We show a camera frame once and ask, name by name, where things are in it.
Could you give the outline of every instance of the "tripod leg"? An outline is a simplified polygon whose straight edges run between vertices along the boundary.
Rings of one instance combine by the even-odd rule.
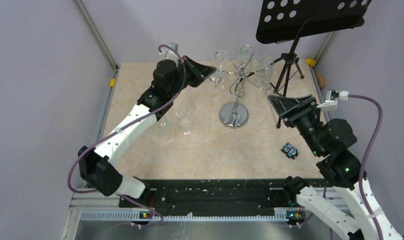
[[[291,69],[292,65],[289,64],[287,66],[287,75],[286,75],[286,83],[284,84],[284,92],[283,92],[283,97],[286,96],[287,94],[287,87],[289,85],[289,79],[290,79],[290,69]],[[278,119],[278,123],[277,123],[277,128],[279,129],[281,127],[281,118]]]
[[[299,67],[298,62],[299,62],[299,58],[296,58],[296,60],[295,60],[295,65],[296,65],[297,71],[298,71],[299,74],[300,74],[300,78],[303,79],[303,78],[305,78],[305,76],[302,74],[302,71],[300,70],[300,67]]]
[[[278,77],[278,81],[277,81],[277,84],[275,85],[274,92],[278,92],[281,82],[283,81],[284,74],[286,73],[286,70],[288,67],[289,67],[289,65],[287,63],[285,63],[283,66],[283,70],[280,73],[280,77]]]
[[[281,60],[283,60],[283,58],[282,57],[279,57],[279,58],[277,58],[276,60],[274,60],[274,62],[273,63],[277,63],[277,62],[279,62],[279,61],[281,61]]]

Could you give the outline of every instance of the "wine glass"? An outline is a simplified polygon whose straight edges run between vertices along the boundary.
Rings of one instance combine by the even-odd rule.
[[[226,76],[226,73],[224,72],[225,71],[224,64],[228,60],[231,60],[231,58],[226,51],[219,50],[214,54],[214,60],[215,60],[215,67],[217,69],[211,76],[209,76],[209,79],[211,80],[211,82],[217,84],[224,80]]]
[[[155,126],[156,134],[161,138],[167,138],[171,134],[171,124],[168,118],[164,115]]]
[[[252,71],[252,55],[254,53],[253,48],[250,45],[243,45],[237,49],[236,66],[239,68],[244,68],[244,71]]]
[[[261,56],[258,61],[259,63],[256,66],[255,71],[259,72],[255,73],[254,83],[257,85],[257,87],[266,90],[267,88],[270,88],[273,73],[272,65],[274,64],[274,60],[269,56]]]
[[[194,127],[190,120],[190,109],[185,106],[180,106],[175,112],[178,122],[178,133],[182,135],[190,135],[194,132]]]

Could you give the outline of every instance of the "cable tie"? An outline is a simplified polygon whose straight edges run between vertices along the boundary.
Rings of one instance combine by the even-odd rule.
[[[373,214],[367,214],[367,215],[361,215],[361,214],[352,214],[354,217],[360,217],[360,218],[365,218],[365,219],[372,219],[376,218],[380,215],[384,214],[383,209],[381,206],[378,206],[378,208],[373,212]]]
[[[128,144],[128,146],[131,146],[131,142],[130,142],[130,140],[128,139],[128,134],[126,134],[120,127],[116,127],[116,128],[114,128],[113,129],[115,132],[117,132],[119,135],[121,135],[124,139],[125,139],[125,141],[127,142],[127,144]]]

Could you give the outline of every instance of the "round metal base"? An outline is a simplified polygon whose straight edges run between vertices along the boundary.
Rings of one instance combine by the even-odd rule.
[[[239,103],[237,105],[236,111],[233,112],[235,102],[229,102],[222,106],[219,111],[219,120],[224,126],[231,129],[238,129],[244,126],[249,119],[249,112],[247,108]]]

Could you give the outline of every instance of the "white connector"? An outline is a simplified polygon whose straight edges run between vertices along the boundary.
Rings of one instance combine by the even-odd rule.
[[[339,92],[339,100],[347,101],[347,96],[349,95],[348,91],[340,91]]]
[[[321,112],[328,112],[337,109],[337,100],[347,100],[349,95],[348,91],[328,90],[325,97],[325,102],[318,105],[317,108],[321,109]]]

